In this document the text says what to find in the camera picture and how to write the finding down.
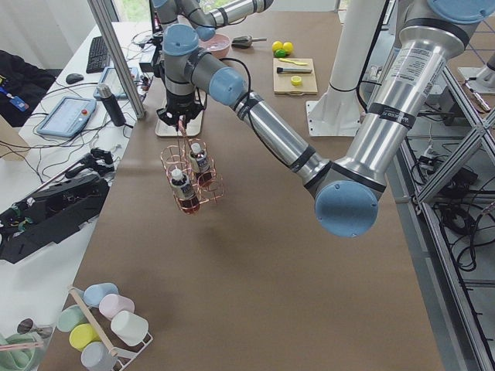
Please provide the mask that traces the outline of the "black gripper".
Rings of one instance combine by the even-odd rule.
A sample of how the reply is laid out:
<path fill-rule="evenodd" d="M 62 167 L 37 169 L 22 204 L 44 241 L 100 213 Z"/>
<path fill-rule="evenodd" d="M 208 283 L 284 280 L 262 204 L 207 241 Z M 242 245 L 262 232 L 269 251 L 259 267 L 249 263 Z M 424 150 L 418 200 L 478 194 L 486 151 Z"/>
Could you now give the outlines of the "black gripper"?
<path fill-rule="evenodd" d="M 166 106 L 156 111 L 158 118 L 170 127 L 184 128 L 204 110 L 201 100 L 196 97 L 197 89 L 191 84 L 165 83 Z"/>

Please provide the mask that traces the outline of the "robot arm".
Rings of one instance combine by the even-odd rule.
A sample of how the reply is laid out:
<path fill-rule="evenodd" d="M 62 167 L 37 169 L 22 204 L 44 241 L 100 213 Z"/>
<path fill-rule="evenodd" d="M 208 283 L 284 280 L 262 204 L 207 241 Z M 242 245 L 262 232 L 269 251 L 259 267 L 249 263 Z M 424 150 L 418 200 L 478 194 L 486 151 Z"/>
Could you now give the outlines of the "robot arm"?
<path fill-rule="evenodd" d="M 196 30 L 199 38 L 207 41 L 215 35 L 217 29 L 248 15 L 266 11 L 273 2 L 273 0 L 232 1 L 208 12 L 203 11 L 199 1 L 156 0 L 151 1 L 150 4 L 158 16 L 163 31 L 177 24 L 179 16 L 182 16 Z"/>
<path fill-rule="evenodd" d="M 377 218 L 384 174 L 447 62 L 463 53 L 492 1 L 406 1 L 398 15 L 391 66 L 363 118 L 353 107 L 362 72 L 387 11 L 385 1 L 350 4 L 327 92 L 308 119 L 322 136 L 350 136 L 347 153 L 322 158 L 262 98 L 250 80 L 200 46 L 217 29 L 268 9 L 268 1 L 235 1 L 204 12 L 197 1 L 156 1 L 163 27 L 166 106 L 159 118 L 178 131 L 203 109 L 196 91 L 230 107 L 263 145 L 298 175 L 315 200 L 321 226 L 340 237 L 366 233 Z"/>

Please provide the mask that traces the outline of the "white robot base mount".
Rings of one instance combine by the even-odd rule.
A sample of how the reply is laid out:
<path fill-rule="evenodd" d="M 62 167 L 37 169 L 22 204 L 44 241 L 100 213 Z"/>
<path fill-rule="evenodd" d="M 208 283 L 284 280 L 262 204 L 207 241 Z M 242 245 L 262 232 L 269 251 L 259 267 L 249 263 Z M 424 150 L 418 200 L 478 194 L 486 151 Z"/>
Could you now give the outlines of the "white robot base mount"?
<path fill-rule="evenodd" d="M 328 89 L 318 101 L 307 102 L 311 136 L 356 134 L 360 126 L 358 84 L 387 7 L 385 0 L 356 0 L 348 5 Z"/>

